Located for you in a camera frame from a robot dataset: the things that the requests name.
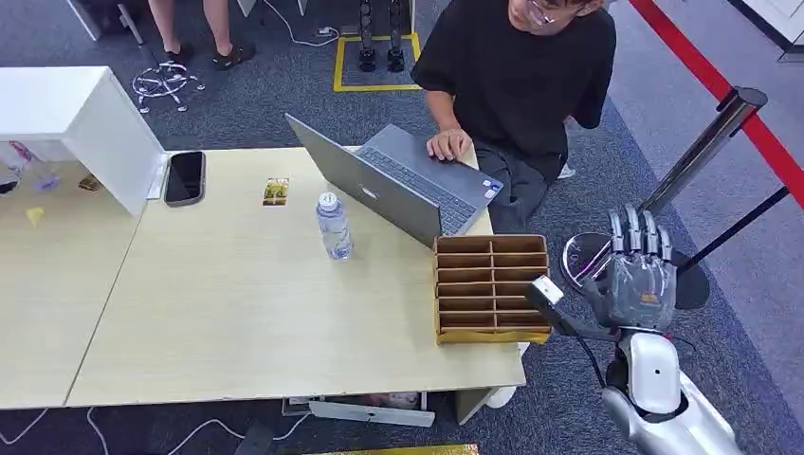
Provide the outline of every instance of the stanchion post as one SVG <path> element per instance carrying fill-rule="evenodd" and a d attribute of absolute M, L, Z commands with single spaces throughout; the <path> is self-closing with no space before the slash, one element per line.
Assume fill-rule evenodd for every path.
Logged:
<path fill-rule="evenodd" d="M 637 211 L 659 213 L 767 102 L 768 97 L 757 89 L 732 87 L 717 107 L 718 116 L 695 139 Z M 608 239 L 609 235 L 588 232 L 567 242 L 561 272 L 575 290 L 582 292 L 583 281 L 590 276 L 596 278 L 605 268 L 611 246 Z"/>

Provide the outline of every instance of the paper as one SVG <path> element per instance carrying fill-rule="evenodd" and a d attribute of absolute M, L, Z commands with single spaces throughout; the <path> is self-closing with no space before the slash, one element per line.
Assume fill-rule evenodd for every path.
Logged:
<path fill-rule="evenodd" d="M 39 220 L 45 216 L 45 209 L 41 207 L 33 207 L 26 210 L 27 220 L 30 221 L 31 225 L 35 228 L 39 226 Z"/>

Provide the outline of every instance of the smartphone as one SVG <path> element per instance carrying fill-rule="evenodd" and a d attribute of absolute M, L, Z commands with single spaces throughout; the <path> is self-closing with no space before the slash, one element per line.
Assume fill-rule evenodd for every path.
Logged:
<path fill-rule="evenodd" d="M 165 204 L 169 207 L 188 206 L 203 199 L 206 164 L 203 152 L 171 156 L 168 162 Z"/>

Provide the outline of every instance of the shoe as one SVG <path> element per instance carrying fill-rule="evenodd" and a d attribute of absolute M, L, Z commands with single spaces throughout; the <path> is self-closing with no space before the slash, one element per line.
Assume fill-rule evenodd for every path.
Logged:
<path fill-rule="evenodd" d="M 570 169 L 565 164 L 563 168 L 561 168 L 561 173 L 558 175 L 558 180 L 563 180 L 565 178 L 570 178 L 576 174 L 575 169 Z"/>
<path fill-rule="evenodd" d="M 257 47 L 251 43 L 232 45 L 231 52 L 228 55 L 221 55 L 216 50 L 215 56 L 212 57 L 212 62 L 215 64 L 215 67 L 220 70 L 230 69 L 239 63 L 251 60 L 256 53 Z"/>
<path fill-rule="evenodd" d="M 165 55 L 168 56 L 168 61 L 184 65 L 186 65 L 187 62 L 192 60 L 192 56 L 194 54 L 195 49 L 192 48 L 192 45 L 190 43 L 182 43 L 178 53 L 171 52 L 169 50 L 165 51 Z"/>

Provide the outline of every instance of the legs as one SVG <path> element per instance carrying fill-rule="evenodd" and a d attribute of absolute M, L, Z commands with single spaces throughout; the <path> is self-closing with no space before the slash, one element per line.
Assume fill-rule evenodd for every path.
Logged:
<path fill-rule="evenodd" d="M 181 43 L 175 36 L 174 30 L 174 7 L 175 0 L 148 0 L 151 6 L 151 14 L 154 16 L 156 28 L 162 36 L 162 44 L 165 52 L 178 54 L 181 50 Z"/>
<path fill-rule="evenodd" d="M 502 189 L 488 206 L 497 234 L 527 232 L 530 216 L 541 205 L 549 185 L 539 171 L 496 148 L 475 142 L 481 171 L 500 180 Z"/>
<path fill-rule="evenodd" d="M 204 15 L 210 24 L 218 53 L 223 56 L 229 55 L 232 45 L 228 33 L 228 0 L 204 0 Z"/>

